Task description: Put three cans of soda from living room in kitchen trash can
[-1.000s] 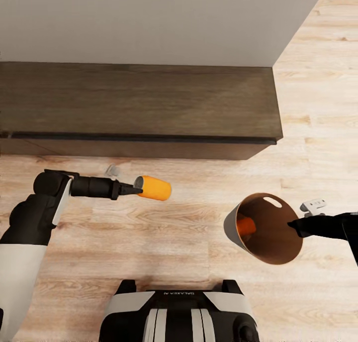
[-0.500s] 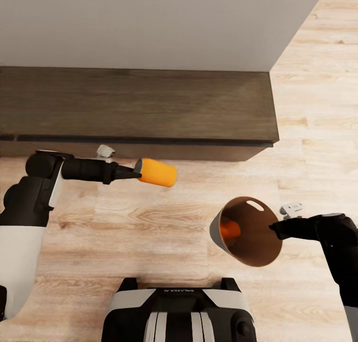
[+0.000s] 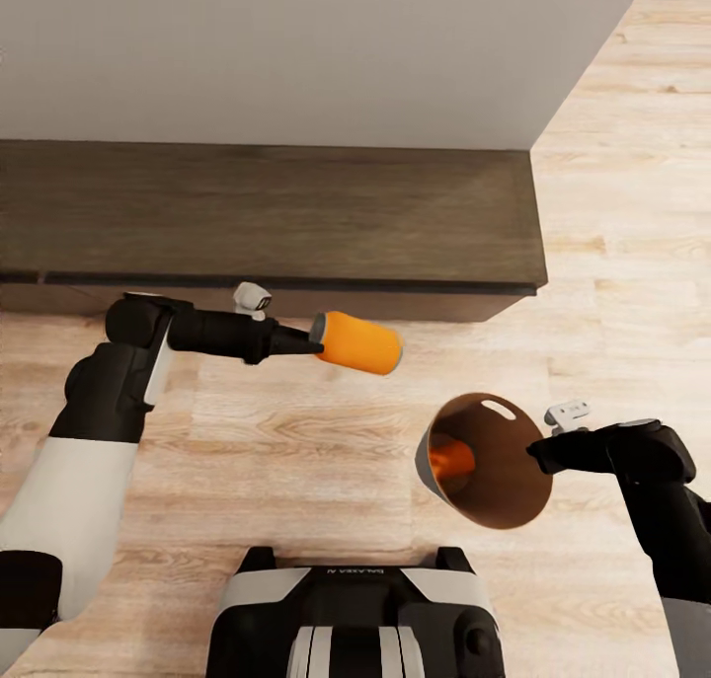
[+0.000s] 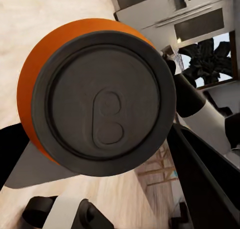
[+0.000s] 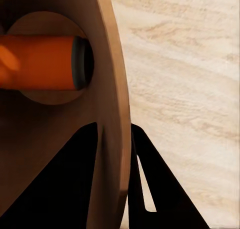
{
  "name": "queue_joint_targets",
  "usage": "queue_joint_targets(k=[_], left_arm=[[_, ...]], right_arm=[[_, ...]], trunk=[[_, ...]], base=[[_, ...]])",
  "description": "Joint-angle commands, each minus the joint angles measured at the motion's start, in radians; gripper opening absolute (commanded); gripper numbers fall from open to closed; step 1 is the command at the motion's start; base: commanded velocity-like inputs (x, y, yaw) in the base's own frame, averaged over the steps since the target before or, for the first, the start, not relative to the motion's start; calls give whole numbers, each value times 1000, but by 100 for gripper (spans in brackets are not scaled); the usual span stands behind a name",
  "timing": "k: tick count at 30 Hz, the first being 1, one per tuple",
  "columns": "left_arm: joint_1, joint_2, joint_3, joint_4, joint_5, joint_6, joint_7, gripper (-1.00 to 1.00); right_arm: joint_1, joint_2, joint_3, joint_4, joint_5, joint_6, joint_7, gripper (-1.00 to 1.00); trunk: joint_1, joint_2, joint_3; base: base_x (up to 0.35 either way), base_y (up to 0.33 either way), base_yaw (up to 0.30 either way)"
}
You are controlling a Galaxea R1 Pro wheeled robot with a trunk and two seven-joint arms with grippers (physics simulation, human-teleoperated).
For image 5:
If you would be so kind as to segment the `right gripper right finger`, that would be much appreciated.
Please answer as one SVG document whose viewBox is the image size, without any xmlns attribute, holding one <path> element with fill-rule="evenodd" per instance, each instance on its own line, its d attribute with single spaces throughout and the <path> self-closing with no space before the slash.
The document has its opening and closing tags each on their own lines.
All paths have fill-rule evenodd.
<svg viewBox="0 0 240 229">
<path fill-rule="evenodd" d="M 139 156 L 157 212 L 145 208 Z M 129 229 L 210 229 L 145 131 L 131 124 Z"/>
</svg>

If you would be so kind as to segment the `can of soda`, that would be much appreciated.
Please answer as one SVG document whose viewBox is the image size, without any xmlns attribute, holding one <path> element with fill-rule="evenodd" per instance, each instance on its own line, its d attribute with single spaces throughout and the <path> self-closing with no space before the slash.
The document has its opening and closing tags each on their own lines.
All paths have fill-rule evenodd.
<svg viewBox="0 0 240 229">
<path fill-rule="evenodd" d="M 0 33 L 0 89 L 80 92 L 90 75 L 90 48 L 78 35 Z"/>
</svg>

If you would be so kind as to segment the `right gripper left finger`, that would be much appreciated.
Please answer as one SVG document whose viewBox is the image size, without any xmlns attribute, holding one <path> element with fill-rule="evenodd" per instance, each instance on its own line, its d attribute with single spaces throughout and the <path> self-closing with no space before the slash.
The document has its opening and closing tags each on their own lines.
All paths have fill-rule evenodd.
<svg viewBox="0 0 240 229">
<path fill-rule="evenodd" d="M 86 229 L 98 125 L 77 130 L 0 217 L 0 229 Z"/>
</svg>

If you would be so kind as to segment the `trash can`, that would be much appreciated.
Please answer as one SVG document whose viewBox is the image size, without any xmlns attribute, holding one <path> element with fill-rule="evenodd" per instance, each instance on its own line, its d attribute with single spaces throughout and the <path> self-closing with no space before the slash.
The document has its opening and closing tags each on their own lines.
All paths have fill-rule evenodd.
<svg viewBox="0 0 240 229">
<path fill-rule="evenodd" d="M 0 88 L 0 218 L 77 130 L 96 122 L 86 229 L 120 229 L 132 123 L 111 0 L 0 0 L 0 34 L 79 36 L 90 50 L 90 79 L 81 91 Z"/>
</svg>

